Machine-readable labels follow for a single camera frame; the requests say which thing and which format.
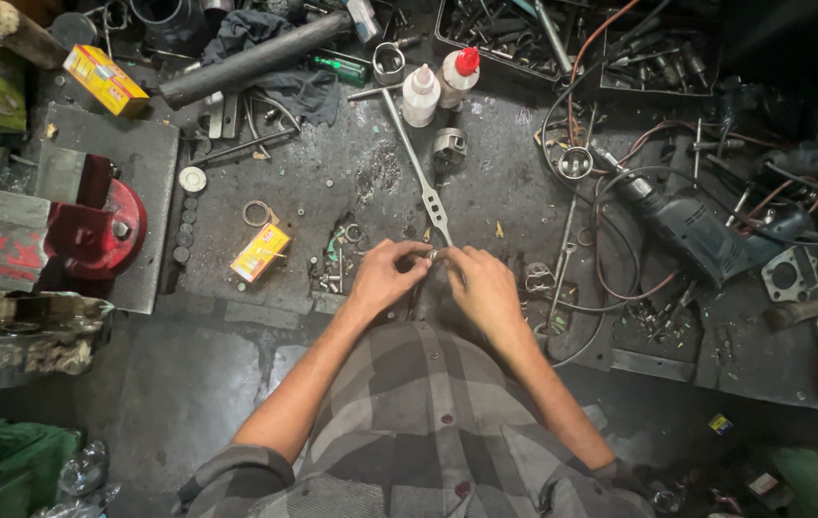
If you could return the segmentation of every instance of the red bottle cap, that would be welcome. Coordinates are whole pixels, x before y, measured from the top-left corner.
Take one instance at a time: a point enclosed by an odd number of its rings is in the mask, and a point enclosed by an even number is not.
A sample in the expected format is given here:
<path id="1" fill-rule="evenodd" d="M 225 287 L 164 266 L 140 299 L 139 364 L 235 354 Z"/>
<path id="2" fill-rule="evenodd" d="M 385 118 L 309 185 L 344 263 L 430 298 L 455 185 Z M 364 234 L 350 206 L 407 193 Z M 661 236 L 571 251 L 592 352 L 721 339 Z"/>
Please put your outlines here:
<path id="1" fill-rule="evenodd" d="M 463 77 L 471 76 L 479 68 L 479 51 L 476 47 L 467 47 L 461 51 L 454 62 L 457 73 Z"/>

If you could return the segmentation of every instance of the white bottle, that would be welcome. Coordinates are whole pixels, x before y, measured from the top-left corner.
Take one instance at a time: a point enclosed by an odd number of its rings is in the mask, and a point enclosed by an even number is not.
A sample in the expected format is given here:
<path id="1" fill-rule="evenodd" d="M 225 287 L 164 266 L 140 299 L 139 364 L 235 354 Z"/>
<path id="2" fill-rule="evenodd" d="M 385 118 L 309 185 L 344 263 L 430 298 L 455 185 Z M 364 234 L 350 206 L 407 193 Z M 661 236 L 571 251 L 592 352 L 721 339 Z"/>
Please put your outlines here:
<path id="1" fill-rule="evenodd" d="M 416 68 L 403 82 L 403 119 L 417 128 L 428 125 L 440 97 L 441 85 L 428 65 Z"/>
<path id="2" fill-rule="evenodd" d="M 453 108 L 461 103 L 466 92 L 479 80 L 479 52 L 475 47 L 454 51 L 444 58 L 444 65 L 438 70 L 441 84 L 441 108 Z"/>

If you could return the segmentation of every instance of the electric drill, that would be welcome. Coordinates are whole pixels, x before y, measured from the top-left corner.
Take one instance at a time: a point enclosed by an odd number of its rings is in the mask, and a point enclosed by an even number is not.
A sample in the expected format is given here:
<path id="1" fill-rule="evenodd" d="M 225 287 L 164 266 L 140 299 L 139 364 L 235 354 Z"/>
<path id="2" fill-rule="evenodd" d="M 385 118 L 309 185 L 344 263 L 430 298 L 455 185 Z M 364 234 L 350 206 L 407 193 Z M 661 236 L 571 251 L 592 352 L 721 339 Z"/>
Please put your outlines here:
<path id="1" fill-rule="evenodd" d="M 620 173 L 629 173 L 617 159 L 591 141 L 591 150 Z M 719 221 L 712 210 L 696 198 L 670 198 L 655 190 L 641 174 L 620 181 L 618 188 L 635 210 L 648 221 L 668 247 L 685 263 L 713 281 L 717 288 L 730 277 L 766 263 L 783 252 L 787 244 L 760 234 L 745 238 Z M 806 230 L 806 212 L 793 211 L 783 219 L 760 228 L 778 238 L 792 240 Z"/>

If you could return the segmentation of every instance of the green crate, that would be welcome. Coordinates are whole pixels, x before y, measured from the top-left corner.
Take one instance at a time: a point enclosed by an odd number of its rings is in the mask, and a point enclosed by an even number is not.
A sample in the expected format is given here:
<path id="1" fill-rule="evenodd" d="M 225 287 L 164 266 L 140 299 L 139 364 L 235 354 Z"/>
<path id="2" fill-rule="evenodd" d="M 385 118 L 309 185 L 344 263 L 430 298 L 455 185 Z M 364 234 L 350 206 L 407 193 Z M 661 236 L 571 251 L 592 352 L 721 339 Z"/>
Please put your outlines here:
<path id="1" fill-rule="evenodd" d="M 27 518 L 57 498 L 57 476 L 81 436 L 35 423 L 0 419 L 0 516 Z"/>

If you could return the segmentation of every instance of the gray checkered shirt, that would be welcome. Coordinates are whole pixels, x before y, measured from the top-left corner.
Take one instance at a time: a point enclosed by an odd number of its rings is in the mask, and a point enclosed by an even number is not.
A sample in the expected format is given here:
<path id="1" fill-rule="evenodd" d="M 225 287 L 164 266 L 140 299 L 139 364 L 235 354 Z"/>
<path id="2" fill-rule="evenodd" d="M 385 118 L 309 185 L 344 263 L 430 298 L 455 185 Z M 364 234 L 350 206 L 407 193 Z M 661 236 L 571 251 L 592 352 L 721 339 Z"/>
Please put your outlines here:
<path id="1" fill-rule="evenodd" d="M 326 394 L 295 478 L 281 454 L 233 444 L 178 492 L 192 518 L 649 517 L 544 429 L 480 348 L 425 323 L 364 337 Z"/>

